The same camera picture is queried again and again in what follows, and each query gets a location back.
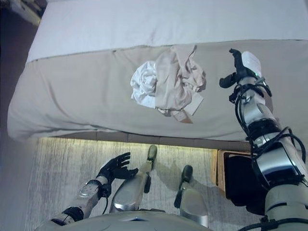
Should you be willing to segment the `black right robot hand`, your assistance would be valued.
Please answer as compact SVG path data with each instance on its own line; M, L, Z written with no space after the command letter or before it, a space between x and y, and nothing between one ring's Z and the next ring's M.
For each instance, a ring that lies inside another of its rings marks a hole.
M262 78L261 63L255 55L249 51L241 53L236 49L230 49L229 53L234 58L236 71L219 80L219 86L221 88L227 89L235 83L241 83L245 78L252 78L255 81Z

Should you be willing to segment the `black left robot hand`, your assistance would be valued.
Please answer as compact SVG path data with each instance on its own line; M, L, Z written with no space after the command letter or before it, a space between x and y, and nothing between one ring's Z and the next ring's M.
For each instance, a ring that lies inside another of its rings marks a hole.
M128 180L138 172L138 168L128 169L130 163L130 152L116 156L106 162L100 169L96 179L104 178L106 183L112 184L115 179Z

